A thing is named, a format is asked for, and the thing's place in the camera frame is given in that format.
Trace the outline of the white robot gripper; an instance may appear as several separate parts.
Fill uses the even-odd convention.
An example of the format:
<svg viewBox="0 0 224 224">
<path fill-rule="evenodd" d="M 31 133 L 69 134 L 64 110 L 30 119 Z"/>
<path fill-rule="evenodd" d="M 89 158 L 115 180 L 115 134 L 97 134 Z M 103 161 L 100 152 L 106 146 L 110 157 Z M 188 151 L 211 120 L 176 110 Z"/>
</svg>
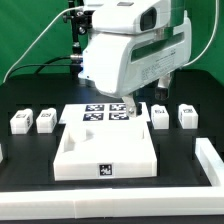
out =
<svg viewBox="0 0 224 224">
<path fill-rule="evenodd" d="M 136 36 L 100 33 L 83 52 L 82 77 L 93 81 L 103 95 L 124 96 L 126 114 L 136 117 L 137 104 L 130 93 L 161 77 L 155 88 L 155 98 L 166 100 L 172 80 L 170 72 L 187 63 L 190 54 L 188 17 L 166 37 L 156 31 Z"/>
</svg>

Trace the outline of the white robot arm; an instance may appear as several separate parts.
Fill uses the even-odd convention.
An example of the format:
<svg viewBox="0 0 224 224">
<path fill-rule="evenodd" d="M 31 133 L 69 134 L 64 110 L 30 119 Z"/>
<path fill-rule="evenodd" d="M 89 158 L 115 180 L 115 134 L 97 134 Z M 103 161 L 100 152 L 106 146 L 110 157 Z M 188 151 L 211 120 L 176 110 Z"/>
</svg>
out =
<svg viewBox="0 0 224 224">
<path fill-rule="evenodd" d="M 191 55 L 191 21 L 184 0 L 107 0 L 92 14 L 83 76 L 138 115 L 134 92 L 184 66 Z"/>
</svg>

